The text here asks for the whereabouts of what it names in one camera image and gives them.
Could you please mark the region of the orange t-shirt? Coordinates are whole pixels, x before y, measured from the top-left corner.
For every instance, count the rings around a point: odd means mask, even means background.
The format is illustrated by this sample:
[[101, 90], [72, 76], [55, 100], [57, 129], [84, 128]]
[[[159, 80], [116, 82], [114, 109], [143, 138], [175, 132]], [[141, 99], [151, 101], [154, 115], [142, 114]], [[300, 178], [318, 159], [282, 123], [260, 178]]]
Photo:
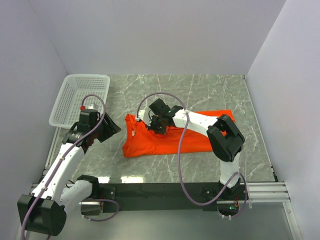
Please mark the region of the orange t-shirt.
[[[178, 146], [182, 128], [168, 127], [164, 135], [147, 130], [136, 117], [127, 114], [125, 117], [127, 137], [122, 147], [124, 157], [133, 158], [152, 155], [170, 155], [178, 153]], [[212, 146], [209, 139], [195, 131], [187, 130], [181, 146], [182, 153], [211, 152]]]

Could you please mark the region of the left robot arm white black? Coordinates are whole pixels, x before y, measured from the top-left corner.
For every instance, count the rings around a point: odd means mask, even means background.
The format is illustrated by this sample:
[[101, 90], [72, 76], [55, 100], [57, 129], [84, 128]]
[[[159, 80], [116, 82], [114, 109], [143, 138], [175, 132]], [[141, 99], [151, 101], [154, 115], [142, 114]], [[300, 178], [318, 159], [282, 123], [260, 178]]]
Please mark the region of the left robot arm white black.
[[95, 109], [80, 111], [79, 120], [63, 138], [58, 156], [43, 180], [17, 202], [21, 239], [25, 239], [25, 231], [59, 235], [68, 213], [82, 200], [94, 201], [102, 196], [99, 180], [94, 176], [81, 175], [73, 186], [68, 189], [65, 186], [94, 140], [104, 142], [120, 131], [107, 113]]

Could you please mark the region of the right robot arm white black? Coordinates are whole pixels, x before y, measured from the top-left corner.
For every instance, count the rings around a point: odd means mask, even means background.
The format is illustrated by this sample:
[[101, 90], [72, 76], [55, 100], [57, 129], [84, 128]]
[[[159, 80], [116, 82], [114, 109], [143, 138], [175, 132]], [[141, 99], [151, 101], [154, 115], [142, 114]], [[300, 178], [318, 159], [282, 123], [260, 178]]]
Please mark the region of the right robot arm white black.
[[146, 110], [138, 112], [148, 130], [156, 134], [165, 134], [168, 127], [183, 128], [177, 147], [178, 171], [181, 172], [181, 150], [187, 130], [206, 137], [215, 156], [220, 160], [219, 193], [226, 200], [237, 194], [240, 186], [239, 158], [245, 138], [231, 117], [207, 116], [175, 105], [169, 107], [158, 98], [150, 106], [150, 115]]

